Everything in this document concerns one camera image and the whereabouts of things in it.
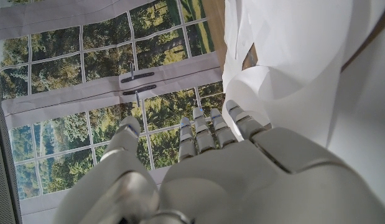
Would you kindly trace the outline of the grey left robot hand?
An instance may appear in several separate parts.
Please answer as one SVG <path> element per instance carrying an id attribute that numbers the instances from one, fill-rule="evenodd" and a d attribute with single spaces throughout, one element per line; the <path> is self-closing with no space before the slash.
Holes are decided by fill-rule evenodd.
<path id="1" fill-rule="evenodd" d="M 125 117 L 100 162 L 66 194 L 54 223 L 385 223 L 385 206 L 339 157 L 285 128 L 266 129 L 235 101 L 180 122 L 179 161 L 155 183 Z"/>

